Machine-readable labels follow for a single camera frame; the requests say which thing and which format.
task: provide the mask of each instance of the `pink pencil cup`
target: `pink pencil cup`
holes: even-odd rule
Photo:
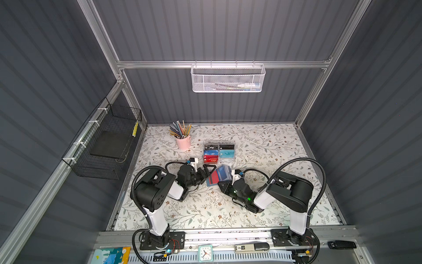
[[[190,136],[187,136],[184,139],[176,139],[177,145],[181,150],[187,150],[190,148]]]

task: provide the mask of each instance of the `floral tablecloth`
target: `floral tablecloth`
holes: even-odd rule
[[[190,157],[203,161],[203,142],[208,140],[236,141],[235,169],[256,168],[271,175],[284,162],[306,156],[303,145],[293,124],[268,125],[201,125],[191,129],[192,147],[178,150],[176,141],[166,126],[149,126],[132,175],[148,165],[163,166],[169,161],[186,161]],[[180,165],[169,166],[176,174]],[[285,172],[304,177],[314,185],[309,203],[312,203],[321,188],[310,162],[296,162]],[[245,177],[252,190],[257,190],[266,181],[265,177],[249,171]],[[119,211],[114,230],[136,230],[148,226],[146,219],[129,198],[130,188]],[[169,197],[164,204],[164,213],[171,229],[237,228],[288,226],[289,209],[275,201],[264,212],[254,214],[234,204],[230,197],[221,193],[217,185],[206,183],[189,193],[183,202]],[[324,194],[314,209],[311,225],[339,224],[333,209]]]

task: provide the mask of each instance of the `clock face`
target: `clock face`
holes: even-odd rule
[[[199,248],[200,261],[212,261],[212,246],[203,246]]]

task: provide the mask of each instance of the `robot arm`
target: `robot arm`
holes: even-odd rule
[[[149,166],[142,169],[132,182],[130,198],[148,221],[151,244],[157,248],[164,248],[170,238],[170,226],[161,207],[166,196],[183,201],[188,189],[204,183],[216,168],[214,165],[203,165],[203,168],[197,169],[197,162],[197,158],[190,158],[182,165],[177,180],[167,169]]]
[[[151,244],[162,248],[169,241],[170,228],[161,206],[173,187],[176,176],[161,169],[150,168],[138,182],[135,182],[135,178],[130,198],[148,221]]]
[[[278,200],[290,208],[289,235],[292,242],[305,240],[306,212],[309,199],[314,186],[304,178],[300,178],[283,171],[279,171],[270,184],[263,185],[257,192],[251,190],[245,183],[243,172],[232,171],[232,182],[219,182],[223,193],[240,201],[244,207],[253,212],[260,213],[273,201]]]
[[[203,184],[216,169],[215,165],[208,164],[204,164],[203,168],[197,168],[197,164],[198,158],[190,158],[180,167],[177,173],[177,183],[174,182],[168,192],[170,198],[177,201],[183,201],[186,198],[190,187]]]

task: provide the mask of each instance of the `yellow tag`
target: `yellow tag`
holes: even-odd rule
[[[138,130],[138,124],[139,124],[139,122],[136,121],[135,126],[133,128],[132,136],[136,136],[136,131]]]

